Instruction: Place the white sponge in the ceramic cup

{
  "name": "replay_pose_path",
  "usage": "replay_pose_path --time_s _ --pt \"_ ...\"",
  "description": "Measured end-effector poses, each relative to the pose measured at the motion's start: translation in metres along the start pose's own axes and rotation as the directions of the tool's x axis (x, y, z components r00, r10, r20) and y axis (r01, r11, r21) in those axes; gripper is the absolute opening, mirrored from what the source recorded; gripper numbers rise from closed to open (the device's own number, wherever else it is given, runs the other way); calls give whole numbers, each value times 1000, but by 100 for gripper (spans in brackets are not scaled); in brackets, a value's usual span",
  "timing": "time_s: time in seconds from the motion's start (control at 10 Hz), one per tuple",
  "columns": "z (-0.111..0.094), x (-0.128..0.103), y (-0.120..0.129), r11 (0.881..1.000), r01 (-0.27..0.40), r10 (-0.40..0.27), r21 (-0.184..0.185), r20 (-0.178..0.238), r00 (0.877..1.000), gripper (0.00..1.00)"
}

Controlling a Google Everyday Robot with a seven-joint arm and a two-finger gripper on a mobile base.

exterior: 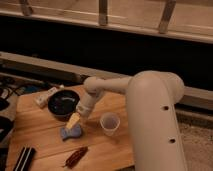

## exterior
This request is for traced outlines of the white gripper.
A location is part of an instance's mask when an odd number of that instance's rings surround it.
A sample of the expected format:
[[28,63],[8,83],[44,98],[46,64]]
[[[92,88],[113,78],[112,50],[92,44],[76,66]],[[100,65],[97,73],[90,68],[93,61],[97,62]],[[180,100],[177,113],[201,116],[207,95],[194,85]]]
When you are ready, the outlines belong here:
[[95,105],[97,103],[98,97],[96,94],[89,94],[85,93],[81,99],[79,100],[76,111],[72,114],[69,121],[66,124],[67,129],[72,129],[79,121],[80,121],[80,115],[82,117],[88,117],[93,109],[95,108]]

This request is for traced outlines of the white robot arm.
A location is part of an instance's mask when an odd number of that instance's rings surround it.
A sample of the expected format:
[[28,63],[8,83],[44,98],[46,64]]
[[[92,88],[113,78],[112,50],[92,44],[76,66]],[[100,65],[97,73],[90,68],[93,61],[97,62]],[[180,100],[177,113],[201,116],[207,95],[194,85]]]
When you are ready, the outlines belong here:
[[68,129],[88,117],[105,91],[126,98],[136,171],[188,171],[174,105],[183,95],[182,79],[171,72],[143,71],[132,77],[84,81],[85,94]]

